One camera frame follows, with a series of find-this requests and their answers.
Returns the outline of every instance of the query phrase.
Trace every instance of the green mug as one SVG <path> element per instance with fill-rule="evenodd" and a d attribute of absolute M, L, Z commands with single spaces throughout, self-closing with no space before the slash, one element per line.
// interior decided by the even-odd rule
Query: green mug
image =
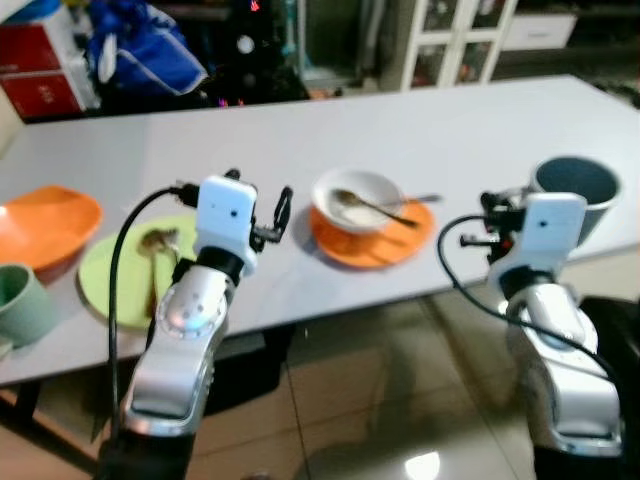
<path fill-rule="evenodd" d="M 21 347 L 42 338 L 57 324 L 49 294 L 33 270 L 19 263 L 0 265 L 0 336 Z"/>

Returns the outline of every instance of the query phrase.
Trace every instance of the table leg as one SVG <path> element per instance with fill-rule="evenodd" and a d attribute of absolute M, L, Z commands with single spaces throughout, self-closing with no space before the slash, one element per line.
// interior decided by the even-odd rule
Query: table leg
<path fill-rule="evenodd" d="M 0 398 L 0 425 L 79 470 L 94 475 L 97 461 L 33 418 L 40 382 L 22 384 L 15 404 Z"/>

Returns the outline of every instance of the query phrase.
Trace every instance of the black cable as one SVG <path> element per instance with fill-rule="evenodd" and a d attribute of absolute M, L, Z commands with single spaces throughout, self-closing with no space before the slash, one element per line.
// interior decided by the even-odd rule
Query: black cable
<path fill-rule="evenodd" d="M 560 335 L 560 334 L 558 334 L 558 333 L 556 333 L 556 332 L 554 332 L 552 330 L 547 330 L 546 328 L 540 327 L 538 325 L 534 325 L 534 324 L 529 323 L 529 322 L 525 322 L 523 320 L 520 320 L 519 318 L 511 317 L 509 315 L 505 315 L 505 314 L 499 312 L 498 310 L 495 310 L 495 309 L 493 309 L 491 307 L 486 306 L 480 300 L 478 300 L 472 294 L 470 294 L 469 291 L 460 283 L 460 281 L 458 280 L 456 275 L 453 273 L 453 270 L 451 270 L 451 267 L 449 266 L 449 263 L 447 262 L 446 257 L 444 255 L 444 239 L 445 239 L 447 233 L 449 233 L 449 231 L 451 231 L 451 229 L 453 229 L 457 225 L 460 225 L 462 223 L 469 222 L 469 221 L 472 221 L 472 220 L 485 221 L 486 217 L 484 217 L 483 215 L 465 215 L 465 216 L 456 218 L 455 220 L 452 220 L 447 225 L 445 225 L 444 228 L 442 229 L 442 231 L 440 232 L 440 235 L 438 235 L 438 242 L 437 242 L 438 260 L 442 264 L 442 268 L 444 269 L 444 271 L 446 272 L 447 276 L 451 280 L 451 283 L 453 283 L 453 286 L 457 290 L 460 291 L 462 296 L 464 296 L 469 302 L 471 302 L 475 307 L 479 308 L 483 312 L 485 312 L 485 313 L 487 313 L 487 314 L 489 314 L 489 315 L 491 315 L 491 316 L 493 316 L 495 318 L 503 320 L 503 321 L 507 322 L 510 325 L 515 325 L 515 326 L 522 327 L 522 328 L 528 328 L 528 329 L 533 330 L 534 332 L 536 332 L 538 334 L 547 335 L 549 337 L 552 337 L 552 338 L 555 338 L 557 340 L 560 340 L 561 342 L 565 343 L 566 345 L 569 345 L 570 347 L 573 347 L 576 350 L 579 350 L 582 353 L 584 353 L 585 355 L 587 355 L 589 358 L 591 358 L 594 362 L 596 362 L 605 371 L 605 373 L 609 377 L 609 380 L 611 381 L 611 383 L 613 383 L 613 385 L 616 387 L 616 389 L 618 391 L 619 399 L 620 399 L 621 413 L 623 413 L 623 411 L 625 413 L 629 412 L 630 411 L 629 410 L 630 406 L 627 404 L 628 397 L 625 395 L 625 393 L 623 391 L 624 384 L 622 382 L 622 379 L 617 374 L 617 372 L 613 369 L 613 367 L 611 367 L 609 362 L 607 362 L 604 358 L 602 358 L 597 353 L 594 353 L 591 350 L 585 348 L 582 344 L 580 344 L 580 343 L 578 343 L 578 342 L 576 342 L 574 340 L 571 340 L 569 338 L 566 338 L 566 337 L 564 337 L 564 336 L 562 336 L 562 335 Z M 624 456 L 624 453 L 625 453 L 625 450 L 626 450 L 625 446 L 627 444 L 625 435 L 626 435 L 626 432 L 625 432 L 625 429 L 623 427 L 621 429 L 621 432 L 620 432 L 623 456 Z"/>
<path fill-rule="evenodd" d="M 120 252 L 124 244 L 124 239 L 140 212 L 157 198 L 167 194 L 179 195 L 181 189 L 178 187 L 168 187 L 152 193 L 142 200 L 136 208 L 129 214 L 124 224 L 118 232 L 116 244 L 113 247 L 111 257 L 111 268 L 109 269 L 109 370 L 111 372 L 111 440 L 115 441 L 120 434 L 120 396 L 118 395 L 118 323 L 117 317 L 117 284 L 118 284 L 118 262 Z"/>

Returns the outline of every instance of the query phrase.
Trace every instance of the white bowl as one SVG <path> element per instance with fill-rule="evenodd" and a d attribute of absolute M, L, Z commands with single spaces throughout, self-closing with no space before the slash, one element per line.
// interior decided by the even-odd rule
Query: white bowl
<path fill-rule="evenodd" d="M 335 198 L 338 189 L 349 190 L 389 213 L 398 214 L 404 203 L 400 189 L 378 173 L 332 170 L 324 174 L 313 187 L 313 204 L 332 225 L 351 233 L 371 233 L 391 220 L 366 205 L 343 205 Z"/>

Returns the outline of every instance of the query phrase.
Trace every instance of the white table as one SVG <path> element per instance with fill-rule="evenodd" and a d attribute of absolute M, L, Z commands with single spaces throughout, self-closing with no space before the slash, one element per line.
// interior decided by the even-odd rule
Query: white table
<path fill-rule="evenodd" d="M 145 194 L 176 179 L 200 181 L 239 167 L 259 187 L 264 223 L 282 186 L 291 185 L 289 231 L 282 244 L 266 248 L 231 307 L 229 333 L 239 334 L 450 286 L 433 242 L 385 270 L 355 271 L 326 260 L 306 215 L 313 182 L 324 171 L 361 167 L 388 175 L 409 195 L 440 193 L 445 201 L 432 208 L 442 226 L 478 212 L 483 190 L 523 185 L 536 163 L 558 155 L 598 159 L 624 182 L 620 202 L 575 257 L 637 244 L 638 113 L 570 77 L 29 126 L 0 160 L 0 203 L 45 184 L 86 192 L 104 209 L 96 241 L 115 232 Z M 142 219 L 180 211 L 163 200 Z M 451 263 L 462 279 L 478 280 L 487 271 L 484 252 L 468 250 L 450 248 Z M 0 361 L 0 385 L 106 360 L 106 326 L 82 305 L 76 271 L 50 287 L 63 322 Z M 122 356 L 143 346 L 143 336 L 120 334 Z"/>

